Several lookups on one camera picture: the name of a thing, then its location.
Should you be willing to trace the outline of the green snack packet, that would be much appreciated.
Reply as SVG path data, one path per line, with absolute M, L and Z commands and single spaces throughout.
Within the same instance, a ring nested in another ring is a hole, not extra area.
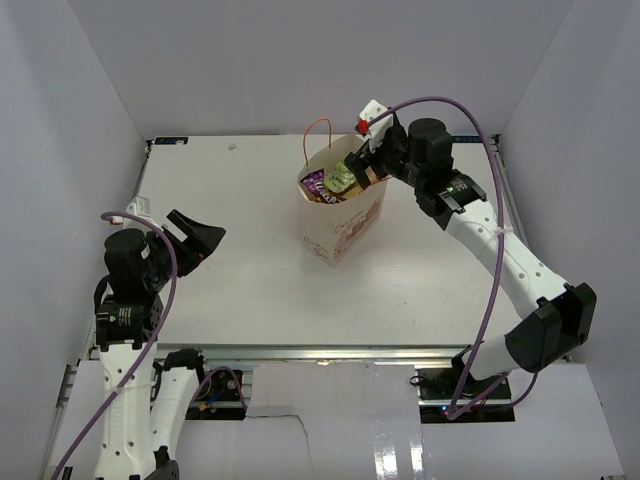
M 355 175 L 344 164 L 339 161 L 324 177 L 324 187 L 336 195 L 342 195 L 356 184 Z

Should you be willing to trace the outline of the brown chocolate bar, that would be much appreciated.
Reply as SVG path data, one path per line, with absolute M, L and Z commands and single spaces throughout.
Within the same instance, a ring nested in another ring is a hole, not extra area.
M 345 198 L 328 190 L 324 184 L 325 173 L 323 169 L 318 169 L 306 174 L 299 184 L 303 193 L 309 201 L 334 205 L 345 201 Z

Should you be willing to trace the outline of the cream paper bag orange handles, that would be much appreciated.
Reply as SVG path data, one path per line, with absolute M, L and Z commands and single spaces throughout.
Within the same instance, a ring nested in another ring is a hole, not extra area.
M 326 205 L 309 201 L 299 181 L 308 173 L 323 169 L 328 174 L 335 164 L 361 147 L 364 140 L 357 134 L 336 139 L 315 154 L 303 152 L 304 164 L 297 176 L 298 238 L 312 255 L 330 265 L 338 264 L 379 220 L 385 199 L 387 181 L 371 174 L 371 185 L 363 190 L 354 185 L 340 195 L 345 201 Z

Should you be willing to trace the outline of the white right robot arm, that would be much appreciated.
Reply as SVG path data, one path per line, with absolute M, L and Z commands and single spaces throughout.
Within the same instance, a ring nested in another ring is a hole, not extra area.
M 393 177 L 410 186 L 420 210 L 492 275 L 490 295 L 504 291 L 521 319 L 497 338 L 478 337 L 454 357 L 441 382 L 472 399 L 488 380 L 516 369 L 536 374 L 587 341 L 596 293 L 548 269 L 506 229 L 485 191 L 455 168 L 453 139 L 443 122 L 421 118 L 402 127 L 391 116 L 381 123 L 361 120 L 356 130 L 365 143 L 344 163 L 358 185 Z

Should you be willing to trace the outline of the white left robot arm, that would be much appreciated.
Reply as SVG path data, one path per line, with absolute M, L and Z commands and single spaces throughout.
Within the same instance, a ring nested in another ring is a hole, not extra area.
M 103 434 L 97 479 L 177 479 L 177 441 L 192 399 L 205 396 L 211 374 L 196 349 L 182 349 L 157 364 L 157 338 L 173 304 L 163 299 L 219 246 L 226 231 L 177 210 L 168 220 L 183 233 L 135 213 L 104 243 L 109 294 L 95 310 L 96 345 L 103 368 Z

